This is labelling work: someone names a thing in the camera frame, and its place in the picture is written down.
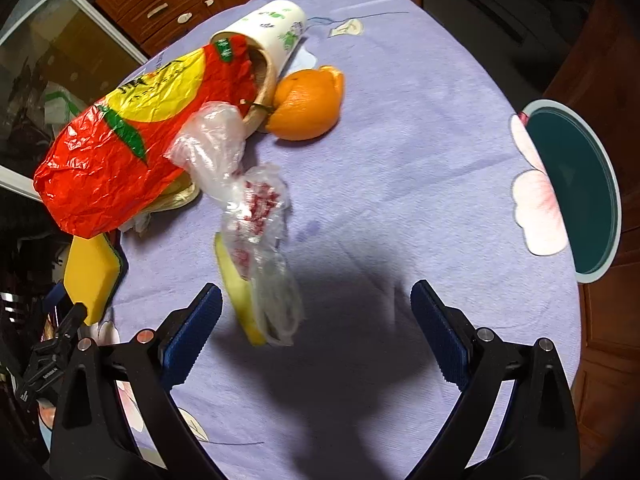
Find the metal screw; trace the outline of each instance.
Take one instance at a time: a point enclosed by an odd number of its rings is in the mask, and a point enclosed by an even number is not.
[[[495,334],[489,330],[488,328],[479,328],[478,332],[476,332],[478,334],[478,337],[482,340],[482,341],[493,341]]]
[[[136,334],[136,341],[139,342],[139,343],[142,343],[142,344],[148,343],[149,341],[151,341],[154,338],[155,335],[156,334],[154,333],[153,330],[149,330],[147,328],[145,330],[141,330],[140,332],[138,332]]]
[[[91,346],[91,338],[85,337],[78,341],[78,350],[84,352]]]
[[[554,349],[553,341],[551,341],[551,339],[547,339],[546,337],[540,339],[540,341],[538,341],[538,344],[540,345],[540,348],[542,348],[545,352],[551,352]]]

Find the green leaf print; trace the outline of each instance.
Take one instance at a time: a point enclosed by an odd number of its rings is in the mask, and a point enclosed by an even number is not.
[[[282,46],[286,52],[293,48],[296,44],[296,40],[298,39],[298,35],[292,31],[281,34],[278,37],[282,40]]]
[[[103,113],[104,122],[107,123],[107,126],[129,147],[131,153],[146,164],[145,143],[140,137],[139,131],[127,123],[112,108],[105,105],[97,105],[97,108]]]
[[[229,40],[217,40],[216,49],[220,55],[220,59],[225,63],[231,63],[234,59],[234,51],[231,48]]]

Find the floor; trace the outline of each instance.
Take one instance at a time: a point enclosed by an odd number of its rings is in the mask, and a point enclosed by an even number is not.
[[[516,111],[540,99],[575,43],[588,4],[575,0],[423,0],[480,62]]]

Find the round table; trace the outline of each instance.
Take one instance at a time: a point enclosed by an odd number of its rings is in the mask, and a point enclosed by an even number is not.
[[[268,1],[220,13],[142,70]],[[548,218],[531,186],[516,211],[514,183],[526,173],[522,182],[543,181],[544,170],[505,97],[446,30],[409,0],[292,1],[311,25],[305,48],[345,74],[340,123],[312,142],[254,134],[244,163],[282,168],[292,200],[284,251],[306,319],[292,347],[253,348],[225,295],[172,396],[230,479],[402,479],[459,396],[411,314],[412,285],[427,279],[445,304],[503,340],[551,338],[571,383],[580,353],[574,264],[561,234],[540,240]],[[330,36],[350,18],[360,34]],[[121,340],[156,328],[206,282],[222,287],[212,251],[219,225],[203,196],[154,215],[142,238],[123,237],[129,272],[106,315]],[[509,394],[503,384],[473,461],[488,453]],[[152,446],[135,403],[125,408],[141,446]]]

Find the white plastic bag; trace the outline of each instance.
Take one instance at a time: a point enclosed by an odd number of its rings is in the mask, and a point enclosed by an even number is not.
[[[223,210],[222,239],[238,273],[252,284],[256,325],[269,343],[288,346],[303,317],[298,287],[278,251],[289,193],[273,164],[240,174],[243,152],[238,109],[211,102],[184,123],[164,156]]]
[[[223,102],[204,103],[183,124],[166,156],[224,209],[231,177],[244,153],[245,129],[238,108]]]

